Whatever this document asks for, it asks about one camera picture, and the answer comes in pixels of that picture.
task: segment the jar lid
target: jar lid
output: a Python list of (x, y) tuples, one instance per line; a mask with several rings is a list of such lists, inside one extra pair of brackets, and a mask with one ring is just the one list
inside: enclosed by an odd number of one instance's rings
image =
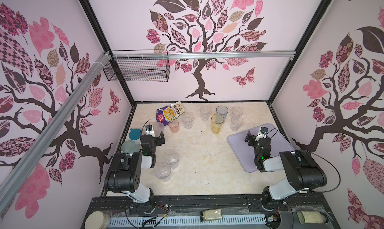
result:
[(131, 140), (137, 140), (141, 136), (141, 130), (140, 129), (133, 129), (131, 128), (131, 132), (129, 133), (129, 138)]

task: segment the drinking glass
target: drinking glass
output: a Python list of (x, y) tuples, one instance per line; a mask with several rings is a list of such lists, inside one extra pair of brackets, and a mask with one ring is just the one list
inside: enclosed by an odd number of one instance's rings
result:
[(166, 154), (166, 163), (170, 166), (170, 168), (175, 169), (179, 166), (180, 156), (174, 150), (169, 150)]
[(230, 126), (231, 130), (237, 131), (242, 124), (243, 124), (243, 118), (241, 118), (240, 116), (232, 116), (231, 126)]
[(168, 126), (170, 128), (170, 131), (173, 133), (176, 133), (179, 131), (179, 121), (178, 120), (172, 120), (168, 123)]
[(190, 129), (192, 127), (192, 122), (193, 122), (193, 116), (189, 113), (184, 114), (181, 118), (181, 120), (184, 123), (184, 127), (186, 129)]
[(227, 115), (228, 115), (228, 108), (225, 106), (218, 106), (216, 108), (216, 113), (222, 115), (224, 117), (224, 121), (225, 121), (225, 119), (227, 118)]
[(220, 114), (214, 114), (212, 116), (211, 130), (214, 134), (218, 134), (224, 123), (224, 117)]
[(211, 113), (211, 108), (208, 106), (203, 106), (200, 108), (200, 113), (201, 113), (201, 120), (207, 121), (209, 118), (209, 114)]
[(157, 178), (161, 179), (163, 182), (167, 182), (170, 180), (170, 177), (171, 177), (170, 172), (171, 172), (171, 168), (166, 163), (162, 163), (158, 165), (158, 167), (156, 168), (156, 176)]
[(233, 107), (232, 113), (236, 116), (241, 116), (243, 114), (243, 109), (240, 107)]

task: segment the food package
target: food package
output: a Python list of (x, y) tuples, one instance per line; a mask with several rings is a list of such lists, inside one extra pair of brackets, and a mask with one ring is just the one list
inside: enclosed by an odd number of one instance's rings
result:
[(183, 105), (181, 105), (181, 102), (178, 101), (174, 104), (170, 104), (169, 106), (157, 109), (156, 121), (161, 122), (164, 126), (166, 126), (170, 121), (175, 120), (185, 112), (186, 111)]

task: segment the wire basket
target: wire basket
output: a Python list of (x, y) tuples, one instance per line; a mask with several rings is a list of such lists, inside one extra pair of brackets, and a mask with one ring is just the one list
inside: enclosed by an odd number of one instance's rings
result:
[(158, 49), (145, 51), (152, 51), (154, 54), (120, 55), (109, 61), (103, 68), (108, 81), (168, 82), (170, 72), (168, 52)]

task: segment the lavender cutting board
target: lavender cutting board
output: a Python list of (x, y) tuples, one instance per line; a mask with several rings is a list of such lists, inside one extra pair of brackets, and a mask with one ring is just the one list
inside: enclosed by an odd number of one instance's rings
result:
[[(268, 131), (271, 131), (275, 128), (274, 125), (267, 123), (260, 126), (268, 128)], [(252, 135), (257, 135), (259, 132), (260, 126), (249, 129)], [(268, 136), (273, 136), (277, 129), (273, 130)], [(231, 146), (233, 152), (235, 153), (237, 159), (239, 160), (243, 169), (252, 173), (257, 171), (256, 165), (253, 161), (255, 158), (255, 153), (252, 146), (248, 146), (248, 142), (245, 142), (245, 137), (247, 136), (248, 130), (233, 134), (228, 136), (227, 141)], [(293, 151), (294, 148), (292, 145), (285, 139), (285, 137), (278, 131), (276, 135), (273, 136), (271, 140), (271, 156), (278, 156), (281, 151)]]

